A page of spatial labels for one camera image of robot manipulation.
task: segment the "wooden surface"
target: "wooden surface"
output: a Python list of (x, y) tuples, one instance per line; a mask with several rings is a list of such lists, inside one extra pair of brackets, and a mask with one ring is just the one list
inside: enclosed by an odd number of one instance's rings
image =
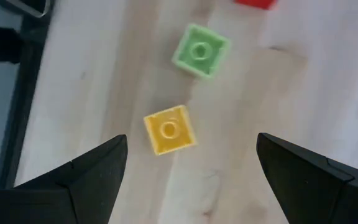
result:
[[(316, 94), (323, 78), (303, 72), (305, 59), (257, 46), (264, 15), (228, 0), (61, 1), (16, 184), (127, 134), (110, 223), (286, 223), (257, 159), (257, 134), (317, 146), (312, 134), (329, 117), (321, 112), (325, 96)], [(232, 40), (214, 80), (171, 63), (191, 22)], [(143, 117), (179, 104), (199, 145), (157, 157)], [(315, 151), (328, 152), (325, 143)]]

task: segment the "red lego brick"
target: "red lego brick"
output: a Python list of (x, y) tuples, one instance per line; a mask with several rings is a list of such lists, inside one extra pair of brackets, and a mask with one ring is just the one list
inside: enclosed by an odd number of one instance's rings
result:
[(275, 0), (235, 0), (237, 3), (246, 4), (248, 6), (258, 7), (261, 9), (269, 9)]

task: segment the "green lego brick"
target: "green lego brick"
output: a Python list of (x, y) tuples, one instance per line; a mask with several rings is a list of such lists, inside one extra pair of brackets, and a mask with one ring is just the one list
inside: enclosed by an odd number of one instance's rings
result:
[(227, 38), (205, 27), (190, 24), (172, 62), (194, 75), (212, 78), (229, 47), (230, 40)]

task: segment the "yellow lego brick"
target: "yellow lego brick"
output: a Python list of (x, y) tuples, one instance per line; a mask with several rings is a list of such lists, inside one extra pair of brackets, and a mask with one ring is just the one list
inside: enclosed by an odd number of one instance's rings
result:
[(187, 109), (184, 105), (146, 116), (144, 123), (156, 155), (196, 144)]

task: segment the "lego stud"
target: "lego stud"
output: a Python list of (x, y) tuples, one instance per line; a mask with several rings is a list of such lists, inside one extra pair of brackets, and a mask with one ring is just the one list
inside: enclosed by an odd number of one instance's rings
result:
[(179, 126), (173, 121), (164, 122), (160, 127), (160, 133), (166, 139), (175, 139), (180, 133)]
[(197, 42), (190, 47), (190, 56), (193, 60), (202, 61), (212, 55), (212, 46), (207, 42)]

